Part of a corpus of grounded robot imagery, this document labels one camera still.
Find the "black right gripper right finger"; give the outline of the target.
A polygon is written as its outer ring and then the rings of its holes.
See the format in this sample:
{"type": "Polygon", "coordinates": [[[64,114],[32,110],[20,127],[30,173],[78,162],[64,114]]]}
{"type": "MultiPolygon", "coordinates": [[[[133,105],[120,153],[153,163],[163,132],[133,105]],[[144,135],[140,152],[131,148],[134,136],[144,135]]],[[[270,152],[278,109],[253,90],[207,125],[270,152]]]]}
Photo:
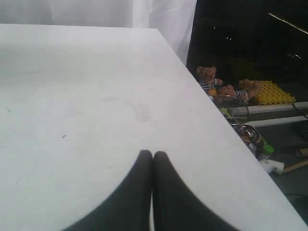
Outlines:
{"type": "Polygon", "coordinates": [[[235,231],[186,186],[168,155],[153,158],[153,211],[156,231],[235,231]]]}

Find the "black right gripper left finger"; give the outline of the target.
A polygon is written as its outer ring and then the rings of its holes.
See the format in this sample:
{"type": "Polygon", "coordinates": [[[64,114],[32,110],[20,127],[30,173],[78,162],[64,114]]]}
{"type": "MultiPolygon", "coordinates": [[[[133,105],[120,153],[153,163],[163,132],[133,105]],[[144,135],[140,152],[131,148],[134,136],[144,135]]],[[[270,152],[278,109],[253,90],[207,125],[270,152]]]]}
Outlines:
{"type": "Polygon", "coordinates": [[[152,197],[153,155],[141,150],[120,185],[95,210],[67,231],[148,231],[152,197]]]}

